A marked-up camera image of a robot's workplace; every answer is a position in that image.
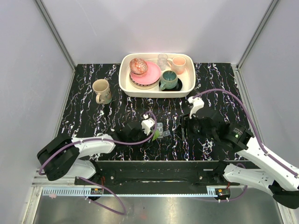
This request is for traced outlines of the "clear weekly pill organizer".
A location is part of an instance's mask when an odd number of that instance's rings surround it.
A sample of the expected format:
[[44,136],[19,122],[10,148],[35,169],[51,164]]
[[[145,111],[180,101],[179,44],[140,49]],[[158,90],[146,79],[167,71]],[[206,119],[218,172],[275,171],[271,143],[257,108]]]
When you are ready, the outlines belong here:
[[161,122],[157,123],[156,131],[157,131],[157,134],[158,134],[158,136],[157,136],[158,139],[162,139],[163,137],[168,137],[168,136],[171,135],[169,130],[164,130],[163,129],[163,123],[161,123]]

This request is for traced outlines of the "green pill bottle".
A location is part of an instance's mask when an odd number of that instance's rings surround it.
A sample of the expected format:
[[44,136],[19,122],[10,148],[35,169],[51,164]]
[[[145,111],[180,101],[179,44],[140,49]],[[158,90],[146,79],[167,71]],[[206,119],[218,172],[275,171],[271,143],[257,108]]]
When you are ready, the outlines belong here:
[[160,132],[158,130],[155,131],[152,141],[155,141],[160,136]]

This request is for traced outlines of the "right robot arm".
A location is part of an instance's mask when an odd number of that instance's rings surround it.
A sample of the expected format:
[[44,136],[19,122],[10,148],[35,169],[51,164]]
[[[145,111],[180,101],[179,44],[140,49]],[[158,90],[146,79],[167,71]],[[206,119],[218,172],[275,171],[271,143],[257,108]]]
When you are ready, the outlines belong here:
[[250,160],[262,170],[253,171],[219,161],[212,171],[204,174],[207,183],[247,185],[271,195],[276,202],[287,208],[299,207],[299,169],[260,144],[245,126],[228,123],[218,112],[208,108],[193,115],[182,115],[180,124],[182,136],[186,140],[210,137],[216,146]]

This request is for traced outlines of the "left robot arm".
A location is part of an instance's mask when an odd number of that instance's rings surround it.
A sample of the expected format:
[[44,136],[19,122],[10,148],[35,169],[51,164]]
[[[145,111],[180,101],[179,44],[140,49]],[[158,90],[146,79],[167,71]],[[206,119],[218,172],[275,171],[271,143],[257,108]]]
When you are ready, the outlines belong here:
[[39,175],[45,175],[49,181],[64,176],[83,177],[89,184],[95,185],[101,179],[93,162],[82,160],[94,154],[109,154],[117,146],[142,144],[149,136],[151,128],[145,121],[128,122],[123,128],[110,134],[93,138],[71,138],[67,135],[57,136],[41,151],[37,158],[41,164]]

